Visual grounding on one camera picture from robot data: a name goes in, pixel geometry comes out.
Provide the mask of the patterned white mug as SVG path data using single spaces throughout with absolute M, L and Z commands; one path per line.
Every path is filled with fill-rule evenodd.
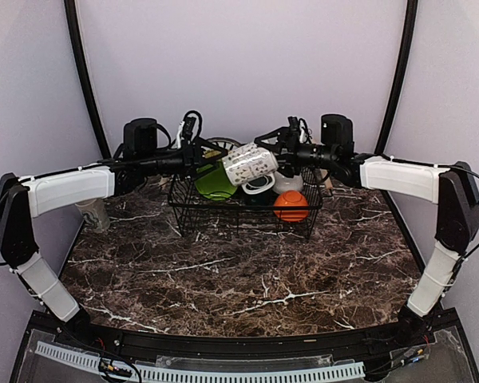
M 255 143 L 231 150 L 222 163 L 227 178 L 234 186 L 271 174 L 279 167 L 275 155 Z

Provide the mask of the dark green mug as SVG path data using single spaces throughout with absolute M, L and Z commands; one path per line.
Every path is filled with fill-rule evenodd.
M 241 186 L 243 201 L 248 206 L 267 206 L 271 201 L 275 177 L 272 174 L 261 176 Z

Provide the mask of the floral white tall cup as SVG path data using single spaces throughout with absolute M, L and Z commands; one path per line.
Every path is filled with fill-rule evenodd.
M 91 231 L 102 233 L 109 229 L 110 220 L 102 199 L 87 199 L 75 206 Z

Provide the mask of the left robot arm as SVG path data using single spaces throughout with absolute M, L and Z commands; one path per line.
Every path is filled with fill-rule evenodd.
M 45 261 L 34 238 L 32 221 L 40 215 L 88 200 L 126 195 L 150 176 L 200 178 L 216 168 L 228 151 L 201 137 L 203 119 L 189 111 L 176 137 L 159 146 L 157 134 L 167 130 L 153 118 L 124 126 L 123 142 L 109 159 L 46 173 L 0 179 L 0 267 L 8 266 L 49 311 L 66 323 L 65 334 L 80 348 L 97 340 L 85 311 Z

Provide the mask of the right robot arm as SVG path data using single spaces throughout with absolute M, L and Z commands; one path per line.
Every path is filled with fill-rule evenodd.
M 479 191 L 470 166 L 465 162 L 424 164 L 373 153 L 357 154 L 353 123 L 338 114 L 321 117 L 318 144 L 307 139 L 306 121 L 295 116 L 289 117 L 286 126 L 254 141 L 275 155 L 285 175 L 293 176 L 305 167 L 319 168 L 351 188 L 395 192 L 437 205 L 433 253 L 404 306 L 410 315 L 391 330 L 397 345 L 410 345 L 422 333 L 419 318 L 425 317 L 453 285 L 479 230 Z

